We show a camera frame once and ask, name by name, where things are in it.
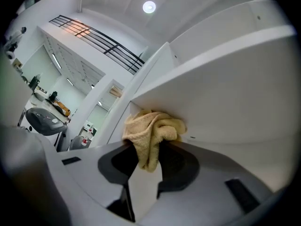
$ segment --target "ceiling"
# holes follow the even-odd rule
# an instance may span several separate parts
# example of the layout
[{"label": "ceiling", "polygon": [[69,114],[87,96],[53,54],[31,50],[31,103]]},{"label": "ceiling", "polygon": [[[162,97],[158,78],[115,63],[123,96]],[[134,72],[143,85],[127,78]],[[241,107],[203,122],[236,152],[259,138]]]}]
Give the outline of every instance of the ceiling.
[{"label": "ceiling", "polygon": [[[92,89],[91,85],[96,85],[96,83],[104,76],[104,73],[95,66],[91,65],[80,56],[72,53],[66,47],[58,44],[54,39],[45,34],[44,41],[45,49],[50,58],[53,60],[51,55],[54,53],[60,66],[62,67],[59,69],[57,66],[59,72],[64,77],[68,78],[83,94],[87,95]],[[116,100],[116,97],[109,93],[110,89],[111,88],[109,88],[99,100],[102,103],[101,107],[107,111],[111,108]]]},{"label": "ceiling", "polygon": [[[202,19],[200,13],[211,9],[213,4],[221,0],[151,0],[157,7],[151,14],[144,13],[142,9],[146,1],[148,0],[82,0],[82,7],[108,15],[132,28],[138,24],[142,30],[151,31],[170,42],[180,35],[179,31],[182,33],[181,28],[188,29],[199,22],[195,18]],[[233,6],[232,3],[226,3],[225,6]]]}]

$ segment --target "ceiling light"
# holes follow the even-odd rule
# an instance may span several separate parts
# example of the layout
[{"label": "ceiling light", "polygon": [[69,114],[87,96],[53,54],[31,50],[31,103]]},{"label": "ceiling light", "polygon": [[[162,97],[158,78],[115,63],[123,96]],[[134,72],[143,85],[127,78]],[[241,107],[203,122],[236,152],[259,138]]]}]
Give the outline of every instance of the ceiling light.
[{"label": "ceiling light", "polygon": [[156,10],[156,4],[153,1],[147,1],[143,4],[143,11],[153,13]]},{"label": "ceiling light", "polygon": [[67,81],[73,86],[73,84],[71,83],[71,81],[67,78]]},{"label": "ceiling light", "polygon": [[56,61],[56,63],[57,63],[57,66],[61,69],[62,67],[60,66],[60,64],[58,63],[58,61],[57,61],[57,59],[56,59],[56,57],[55,57],[55,55],[54,54],[52,54],[52,56],[53,56],[53,58],[55,59],[55,61]]}]

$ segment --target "railing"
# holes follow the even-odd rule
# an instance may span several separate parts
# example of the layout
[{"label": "railing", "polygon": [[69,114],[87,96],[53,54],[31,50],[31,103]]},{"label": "railing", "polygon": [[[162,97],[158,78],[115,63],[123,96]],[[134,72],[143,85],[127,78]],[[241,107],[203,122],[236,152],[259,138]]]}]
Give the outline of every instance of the railing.
[{"label": "railing", "polygon": [[86,24],[63,15],[60,15],[49,22],[87,42],[132,74],[136,74],[144,64],[144,61],[140,59],[140,56],[135,55],[108,35]]}]

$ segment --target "white shelf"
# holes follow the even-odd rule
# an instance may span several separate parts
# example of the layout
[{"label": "white shelf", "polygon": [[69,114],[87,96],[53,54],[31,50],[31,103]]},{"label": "white shelf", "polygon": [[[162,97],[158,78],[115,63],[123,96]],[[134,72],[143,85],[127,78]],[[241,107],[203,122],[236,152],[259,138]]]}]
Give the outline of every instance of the white shelf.
[{"label": "white shelf", "polygon": [[132,101],[185,120],[187,137],[269,140],[299,129],[299,52],[289,25],[219,45],[139,90]]}]

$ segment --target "towel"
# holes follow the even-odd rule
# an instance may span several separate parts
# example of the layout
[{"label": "towel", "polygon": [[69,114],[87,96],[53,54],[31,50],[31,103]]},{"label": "towel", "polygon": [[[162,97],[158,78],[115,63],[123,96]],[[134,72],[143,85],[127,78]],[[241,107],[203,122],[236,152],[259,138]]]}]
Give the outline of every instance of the towel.
[{"label": "towel", "polygon": [[142,110],[137,115],[127,118],[122,139],[133,143],[139,167],[153,172],[158,163],[159,143],[163,140],[181,140],[179,134],[185,132],[183,121],[163,112]]}]

